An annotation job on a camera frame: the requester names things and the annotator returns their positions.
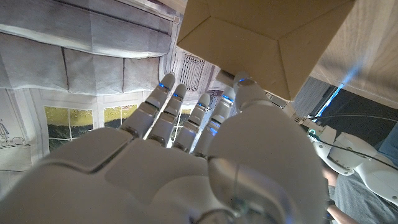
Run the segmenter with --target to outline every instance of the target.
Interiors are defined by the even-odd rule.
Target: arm
[[[358,224],[353,218],[342,212],[336,205],[330,205],[328,212],[339,224]]]
[[[322,174],[323,177],[328,179],[328,185],[336,187],[336,180],[338,173],[332,170],[325,162],[322,161]]]

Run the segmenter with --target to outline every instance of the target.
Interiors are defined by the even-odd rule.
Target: air vent
[[[198,91],[199,81],[205,61],[186,55],[182,66],[180,84],[184,84],[187,87],[187,91]]]

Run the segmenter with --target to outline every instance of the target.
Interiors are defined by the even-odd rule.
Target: robot finger
[[[192,144],[200,130],[201,122],[210,104],[210,96],[203,94],[195,105],[191,115],[183,124],[183,127],[173,143],[174,148],[184,152],[190,152]]]
[[[160,114],[159,119],[150,131],[147,139],[155,140],[156,142],[159,142],[161,146],[166,147],[173,131],[174,124],[177,121],[186,92],[187,88],[185,85],[180,84],[177,86],[170,101],[167,103],[166,108]]]
[[[203,129],[198,143],[192,152],[194,156],[206,158],[208,146],[210,145],[211,140],[217,134],[221,124],[228,118],[234,99],[234,90],[231,87],[226,87],[220,102],[218,102],[216,105],[216,108],[211,114],[209,122]]]
[[[142,138],[166,101],[174,81],[174,75],[167,74],[146,101],[141,103],[138,109],[123,122],[120,129],[129,132],[135,138]]]

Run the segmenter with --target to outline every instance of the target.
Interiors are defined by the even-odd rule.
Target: window pane
[[[122,122],[130,117],[136,109],[137,105],[122,106]]]
[[[177,128],[173,128],[173,131],[172,131],[172,135],[170,136],[170,140],[171,141],[174,141],[174,139],[175,139],[175,132],[177,131]]]
[[[181,111],[180,121],[178,122],[178,125],[184,125],[184,122],[187,121],[187,119],[189,118],[190,114],[191,114],[191,109],[182,110]]]
[[[52,152],[54,149],[61,147],[62,145],[66,144],[68,142],[69,141],[67,141],[67,140],[49,139],[50,152]]]
[[[120,111],[121,107],[106,108],[104,110],[105,127],[118,128],[120,127]]]
[[[73,138],[78,138],[93,129],[93,111],[69,109],[70,131]]]
[[[70,138],[68,109],[44,107],[50,138]]]

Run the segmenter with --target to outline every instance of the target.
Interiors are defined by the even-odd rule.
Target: wooden surface
[[[357,0],[311,76],[398,108],[398,0]]]

